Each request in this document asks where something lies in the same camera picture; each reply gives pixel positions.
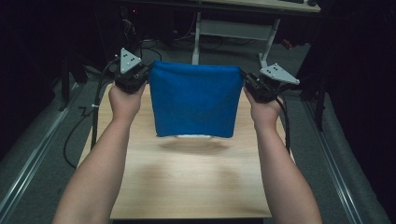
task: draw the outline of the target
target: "blue cloth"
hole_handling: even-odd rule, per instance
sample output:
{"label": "blue cloth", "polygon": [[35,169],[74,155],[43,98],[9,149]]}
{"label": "blue cloth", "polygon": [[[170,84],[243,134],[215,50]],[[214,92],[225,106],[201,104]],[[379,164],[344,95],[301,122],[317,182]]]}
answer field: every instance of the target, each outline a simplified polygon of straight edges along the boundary
{"label": "blue cloth", "polygon": [[238,66],[156,61],[148,78],[157,136],[233,136],[243,86]]}

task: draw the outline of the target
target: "gray floor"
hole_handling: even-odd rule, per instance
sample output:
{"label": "gray floor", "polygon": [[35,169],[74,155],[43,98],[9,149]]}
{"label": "gray floor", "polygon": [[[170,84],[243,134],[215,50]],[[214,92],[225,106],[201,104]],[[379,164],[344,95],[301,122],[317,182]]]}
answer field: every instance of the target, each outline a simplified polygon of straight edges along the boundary
{"label": "gray floor", "polygon": [[[239,44],[244,43],[244,41],[234,39],[229,39],[229,41]],[[173,47],[157,45],[152,41],[145,42],[144,45],[148,48],[155,46],[152,49],[161,53],[163,61],[190,63],[191,42],[178,43]],[[243,48],[248,50],[235,51],[231,49],[235,47],[241,49],[241,45],[223,43],[217,48],[218,43],[204,43],[200,63],[232,64],[239,65],[248,71],[258,71],[260,64],[257,54],[251,51],[255,51],[260,45],[259,42],[249,42],[243,45]],[[308,45],[293,49],[273,45],[268,63],[278,63],[285,70],[296,75],[308,50]],[[143,50],[142,59],[143,61],[157,60],[159,55],[150,50]],[[4,223],[50,223],[64,186],[74,172],[64,161],[64,142],[67,135],[82,118],[80,107],[86,107],[87,111],[91,110],[96,85],[97,76],[91,75],[85,85],[75,86],[72,91],[74,100],[68,109],[62,113],[58,111],[62,105],[60,85],[56,86],[54,89],[56,98],[35,119],[8,155],[1,161],[0,197],[3,199],[3,203],[0,207],[0,214],[2,215],[0,218],[4,218]],[[307,106],[314,105],[315,102],[302,103],[298,93],[297,91],[288,91],[285,94],[290,116],[291,147],[298,166],[303,171],[318,199],[324,223],[389,223],[385,212],[377,202],[369,183],[350,151],[332,111],[329,97],[326,98],[323,120],[324,133],[318,133],[316,127],[312,124],[310,114],[307,112]],[[64,119],[59,120],[59,126],[55,129],[52,126],[53,122],[60,116],[64,116]],[[92,117],[84,119],[67,145],[67,156],[74,164],[78,162],[91,124]],[[42,143],[43,137],[51,128],[55,129],[51,141]],[[350,212],[347,211],[347,206],[340,200],[340,192],[334,185],[336,182],[334,182],[332,176],[332,169],[323,153],[321,136],[324,136],[328,147],[332,150],[337,167],[341,170],[340,173],[342,173],[347,190],[349,190],[348,196],[356,205],[358,214],[355,214],[355,216],[352,214],[351,217]],[[23,171],[29,170],[30,167],[26,164],[32,161],[37,152],[43,153],[43,159],[35,161],[39,166],[36,170],[32,170],[31,175],[29,175],[32,178],[21,184],[17,177],[24,174]],[[13,186],[21,188],[21,194],[12,194],[14,192],[12,191]],[[10,197],[14,197],[13,200],[7,201],[7,198]],[[264,221],[265,223],[272,223],[272,220],[268,218]]]}

